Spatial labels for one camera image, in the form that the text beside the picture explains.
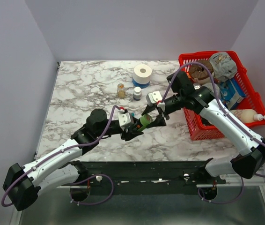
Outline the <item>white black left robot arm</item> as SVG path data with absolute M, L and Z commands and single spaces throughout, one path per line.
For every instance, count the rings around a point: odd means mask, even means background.
M 107 116 L 105 110 L 95 109 L 83 127 L 60 147 L 24 166 L 18 163 L 10 166 L 3 184 L 2 206 L 15 206 L 18 211 L 28 208 L 38 198 L 41 185 L 51 173 L 92 150 L 104 136 L 120 134 L 123 140 L 129 141 L 141 135 L 148 125 L 145 118 L 136 119 L 123 107 L 113 106 L 112 110 L 118 110 L 117 120 Z

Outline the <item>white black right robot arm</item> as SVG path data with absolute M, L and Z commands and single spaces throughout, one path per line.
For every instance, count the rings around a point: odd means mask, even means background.
M 222 132 L 236 147 L 238 154 L 206 161 L 199 170 L 202 183 L 210 183 L 222 174 L 238 174 L 250 179 L 265 163 L 265 137 L 260 136 L 244 125 L 234 114 L 214 97 L 207 88 L 195 89 L 187 74 L 180 71 L 167 77 L 174 95 L 163 98 L 159 91 L 148 93 L 144 114 L 157 110 L 159 115 L 149 127 L 165 126 L 169 114 L 182 108 L 194 111 Z

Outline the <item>green pill bottle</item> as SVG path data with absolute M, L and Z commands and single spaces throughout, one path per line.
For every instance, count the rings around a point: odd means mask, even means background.
M 136 121 L 134 125 L 134 130 L 142 132 L 152 122 L 153 122 L 152 117 L 149 114 L 144 114 Z

